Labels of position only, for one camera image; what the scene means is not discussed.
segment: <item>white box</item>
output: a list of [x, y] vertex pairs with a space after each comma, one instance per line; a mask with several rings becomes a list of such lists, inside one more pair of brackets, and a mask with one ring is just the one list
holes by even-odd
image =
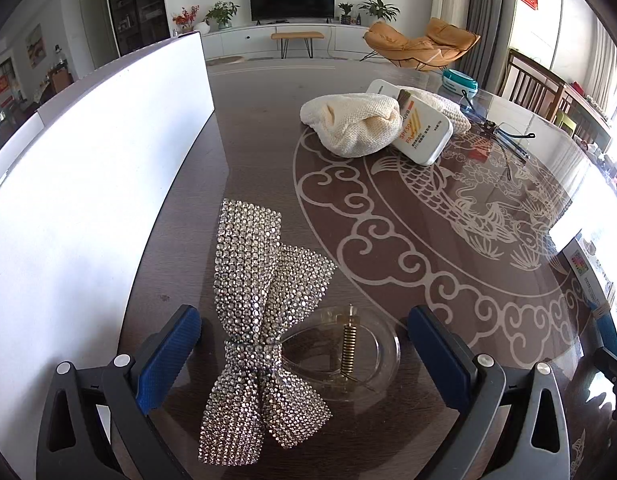
[[613, 282], [595, 256], [595, 246], [585, 240], [580, 231], [562, 253], [582, 285], [586, 303], [594, 312], [604, 346], [617, 357], [617, 297]]

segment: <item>teal container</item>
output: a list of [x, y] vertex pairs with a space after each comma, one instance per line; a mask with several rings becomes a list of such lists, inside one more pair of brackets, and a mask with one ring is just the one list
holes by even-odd
[[457, 95], [463, 95], [462, 91], [465, 91], [469, 99], [475, 96], [479, 88], [477, 81], [472, 77], [451, 68], [445, 69], [442, 73], [442, 86]]

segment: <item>metal screw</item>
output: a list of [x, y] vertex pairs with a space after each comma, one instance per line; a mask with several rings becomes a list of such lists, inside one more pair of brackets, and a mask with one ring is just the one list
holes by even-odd
[[58, 374], [64, 375], [70, 370], [70, 363], [64, 361], [58, 365]]
[[495, 361], [493, 361], [493, 358], [489, 354], [480, 354], [477, 356], [477, 362], [484, 368], [490, 368], [495, 364]]
[[538, 369], [538, 372], [542, 375], [548, 375], [551, 373], [551, 367], [546, 363], [537, 363], [535, 367]]
[[130, 363], [130, 355], [120, 354], [112, 361], [112, 363], [118, 368], [123, 368]]

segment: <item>tv stand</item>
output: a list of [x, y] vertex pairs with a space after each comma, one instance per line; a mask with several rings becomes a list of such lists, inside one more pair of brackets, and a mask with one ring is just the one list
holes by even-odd
[[[271, 34], [276, 32], [321, 32], [325, 38], [313, 40], [316, 59], [330, 59], [330, 57], [362, 59], [371, 50], [364, 41], [364, 34], [368, 31], [366, 27], [325, 23], [322, 20], [277, 24], [260, 20], [260, 25], [251, 23], [252, 25], [223, 28], [204, 34], [202, 36], [204, 57], [214, 59], [244, 56], [247, 59], [262, 57], [279, 59], [281, 54], [279, 42], [271, 39]], [[285, 57], [290, 59], [301, 56], [306, 56], [301, 41], [289, 42], [288, 56]]]

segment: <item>rhinestone bow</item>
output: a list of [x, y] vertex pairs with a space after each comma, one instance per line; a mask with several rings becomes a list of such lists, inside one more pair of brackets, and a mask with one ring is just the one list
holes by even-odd
[[331, 416], [317, 392], [282, 367], [280, 340], [317, 306], [335, 265], [280, 244], [280, 222], [270, 209], [222, 203], [214, 293], [228, 340], [226, 366], [202, 416], [199, 458], [207, 463], [255, 463], [265, 430], [289, 448]]

